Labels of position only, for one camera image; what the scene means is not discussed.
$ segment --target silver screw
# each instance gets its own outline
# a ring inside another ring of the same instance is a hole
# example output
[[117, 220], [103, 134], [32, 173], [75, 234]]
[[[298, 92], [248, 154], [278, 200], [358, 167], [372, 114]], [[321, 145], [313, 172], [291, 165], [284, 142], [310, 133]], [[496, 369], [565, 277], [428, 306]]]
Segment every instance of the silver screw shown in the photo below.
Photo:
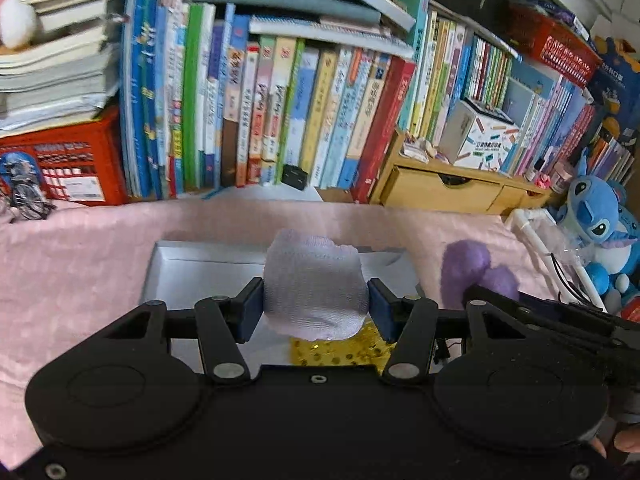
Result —
[[575, 465], [571, 472], [569, 473], [569, 478], [571, 480], [587, 480], [589, 475], [591, 474], [591, 470], [589, 466], [584, 464]]
[[237, 379], [244, 374], [244, 367], [238, 363], [220, 363], [213, 368], [213, 374], [220, 379]]
[[389, 374], [396, 379], [413, 379], [420, 373], [420, 368], [411, 363], [398, 363], [389, 367]]
[[44, 468], [44, 473], [51, 480], [62, 480], [66, 478], [66, 469], [60, 464], [47, 464]]

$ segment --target small bottle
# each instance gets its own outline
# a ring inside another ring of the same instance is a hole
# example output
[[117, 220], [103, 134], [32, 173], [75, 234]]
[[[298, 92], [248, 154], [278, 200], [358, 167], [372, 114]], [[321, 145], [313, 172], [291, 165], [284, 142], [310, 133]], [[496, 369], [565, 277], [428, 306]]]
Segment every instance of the small bottle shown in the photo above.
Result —
[[542, 166], [545, 165], [545, 159], [539, 158], [538, 161], [533, 165], [532, 168], [527, 170], [527, 173], [524, 174], [524, 178], [526, 178], [529, 182], [533, 182], [538, 175], [538, 172], [542, 169]]

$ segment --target red plastic crate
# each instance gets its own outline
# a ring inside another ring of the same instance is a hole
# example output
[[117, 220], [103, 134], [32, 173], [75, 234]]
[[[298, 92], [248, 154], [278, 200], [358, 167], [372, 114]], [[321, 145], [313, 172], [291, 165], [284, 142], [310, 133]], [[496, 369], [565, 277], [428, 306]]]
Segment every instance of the red plastic crate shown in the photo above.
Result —
[[509, 7], [509, 36], [516, 49], [585, 88], [602, 63], [598, 54], [564, 23], [514, 2]]
[[20, 160], [37, 173], [49, 198], [85, 205], [124, 204], [128, 197], [119, 145], [117, 106], [95, 121], [5, 137], [0, 139], [0, 186], [10, 192], [3, 163]]

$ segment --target spiral notebook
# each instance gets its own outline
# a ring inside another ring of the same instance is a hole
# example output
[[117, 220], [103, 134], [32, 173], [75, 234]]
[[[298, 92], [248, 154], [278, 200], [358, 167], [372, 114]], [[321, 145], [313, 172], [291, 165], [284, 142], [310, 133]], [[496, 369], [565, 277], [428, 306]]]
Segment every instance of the spiral notebook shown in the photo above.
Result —
[[307, 40], [359, 46], [405, 59], [411, 59], [414, 55], [414, 50], [409, 45], [392, 36], [360, 32], [338, 27], [337, 25], [327, 25], [307, 20], [253, 16], [249, 22], [249, 32], [251, 34], [292, 36]]

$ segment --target purple plush toy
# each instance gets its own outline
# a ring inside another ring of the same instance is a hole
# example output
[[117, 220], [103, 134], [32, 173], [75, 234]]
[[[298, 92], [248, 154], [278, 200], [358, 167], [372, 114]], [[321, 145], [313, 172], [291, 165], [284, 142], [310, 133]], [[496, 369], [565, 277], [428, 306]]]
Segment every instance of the purple plush toy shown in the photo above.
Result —
[[506, 266], [491, 268], [486, 245], [474, 240], [449, 244], [442, 259], [442, 307], [463, 310], [462, 297], [471, 285], [481, 285], [512, 300], [518, 299], [518, 280]]

